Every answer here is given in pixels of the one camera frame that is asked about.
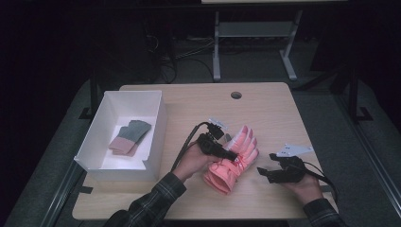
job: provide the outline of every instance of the dark wall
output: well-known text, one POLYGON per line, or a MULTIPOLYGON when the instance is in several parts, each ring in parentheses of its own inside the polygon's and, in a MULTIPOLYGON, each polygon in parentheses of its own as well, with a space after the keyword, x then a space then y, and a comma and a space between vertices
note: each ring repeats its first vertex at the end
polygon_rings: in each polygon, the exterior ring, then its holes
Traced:
POLYGON ((401 131, 401 2, 366 2, 333 10, 312 69, 355 69, 401 131))
POLYGON ((3 1, 0 10, 2 225, 88 76, 67 3, 3 1))

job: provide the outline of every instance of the person's left hand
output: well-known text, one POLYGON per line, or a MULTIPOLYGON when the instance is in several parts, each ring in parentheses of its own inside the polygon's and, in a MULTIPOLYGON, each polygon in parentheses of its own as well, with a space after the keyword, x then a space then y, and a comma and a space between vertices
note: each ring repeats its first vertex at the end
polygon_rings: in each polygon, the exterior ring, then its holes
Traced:
POLYGON ((203 169, 207 164, 219 161, 221 161, 221 158, 202 153, 198 143, 192 142, 189 144, 188 150, 172 173, 182 182, 185 182, 186 179, 192 177, 194 173, 203 169))

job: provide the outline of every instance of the person's hand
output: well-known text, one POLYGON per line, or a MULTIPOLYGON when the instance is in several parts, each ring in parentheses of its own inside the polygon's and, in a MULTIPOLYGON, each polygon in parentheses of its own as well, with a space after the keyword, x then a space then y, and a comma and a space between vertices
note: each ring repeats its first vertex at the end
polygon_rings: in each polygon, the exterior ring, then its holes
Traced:
POLYGON ((221 158, 213 155, 206 155, 201 152, 198 143, 189 144, 189 149, 183 155, 178 166, 172 171, 182 182, 192 177, 192 175, 209 163, 219 162, 221 158))
POLYGON ((306 205, 311 201, 323 198, 319 180, 315 177, 305 174, 298 183, 280 183, 283 187, 292 191, 298 200, 306 205))

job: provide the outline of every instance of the person's right hand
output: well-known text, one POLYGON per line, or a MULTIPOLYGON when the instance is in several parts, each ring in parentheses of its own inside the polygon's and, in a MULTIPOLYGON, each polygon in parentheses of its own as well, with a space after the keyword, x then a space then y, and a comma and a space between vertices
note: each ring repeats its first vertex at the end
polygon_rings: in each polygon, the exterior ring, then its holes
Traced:
POLYGON ((298 200, 306 205, 311 201, 323 198, 319 180, 315 177, 305 174, 298 183, 280 183, 283 187, 292 191, 298 200))

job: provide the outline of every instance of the small glove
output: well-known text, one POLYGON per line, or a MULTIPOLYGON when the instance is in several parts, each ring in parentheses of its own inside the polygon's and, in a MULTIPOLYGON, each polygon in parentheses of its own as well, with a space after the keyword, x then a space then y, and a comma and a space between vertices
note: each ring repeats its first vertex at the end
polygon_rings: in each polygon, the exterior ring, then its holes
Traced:
POLYGON ((233 140, 223 147, 238 154, 235 161, 224 159, 213 163, 203 175, 203 179, 218 192, 229 195, 233 191, 236 179, 248 169, 259 154, 253 131, 243 126, 233 140))
POLYGON ((109 145, 109 149, 115 155, 132 157, 150 127, 151 125, 145 121, 132 120, 128 127, 121 127, 118 135, 109 145))

